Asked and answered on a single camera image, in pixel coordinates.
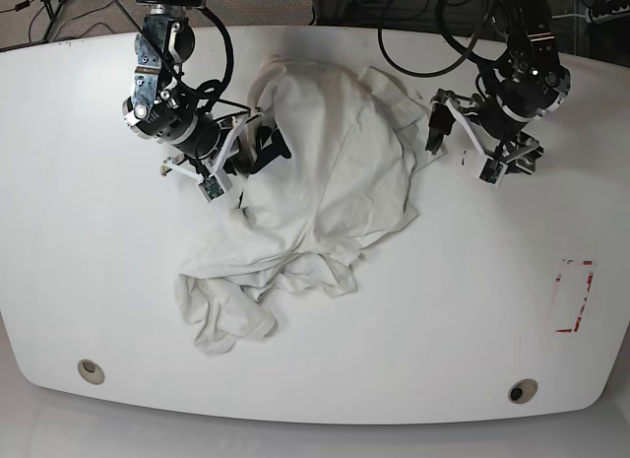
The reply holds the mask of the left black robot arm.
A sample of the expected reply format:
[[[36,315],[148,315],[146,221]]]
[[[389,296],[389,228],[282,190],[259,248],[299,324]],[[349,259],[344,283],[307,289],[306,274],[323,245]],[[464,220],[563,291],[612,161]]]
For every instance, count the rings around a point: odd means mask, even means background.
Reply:
[[[444,21],[448,2],[437,0],[436,25],[449,45],[476,65],[477,91],[471,97],[437,91],[425,150],[436,155],[454,124],[460,124],[478,153],[476,178],[498,185],[507,174],[532,174],[544,149],[524,129],[556,110],[571,87],[550,29],[549,6],[546,0],[495,0],[505,19],[506,49],[490,60],[455,41]]]

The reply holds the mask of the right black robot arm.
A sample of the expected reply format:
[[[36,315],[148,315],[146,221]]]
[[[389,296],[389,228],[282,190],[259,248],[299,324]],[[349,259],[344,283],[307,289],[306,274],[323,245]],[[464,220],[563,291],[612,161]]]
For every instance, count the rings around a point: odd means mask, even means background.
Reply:
[[[234,113],[214,117],[214,106],[223,101],[235,67],[234,48],[227,27],[206,6],[206,0],[136,0],[149,7],[138,24],[134,90],[123,104],[128,127],[144,139],[154,139],[175,149],[160,169],[178,171],[201,187],[224,190],[233,175],[251,173],[255,153],[240,137],[242,126],[253,117],[252,109],[235,103]],[[183,65],[192,56],[196,37],[186,15],[196,9],[220,33],[225,67],[219,79],[196,87],[184,81]]]

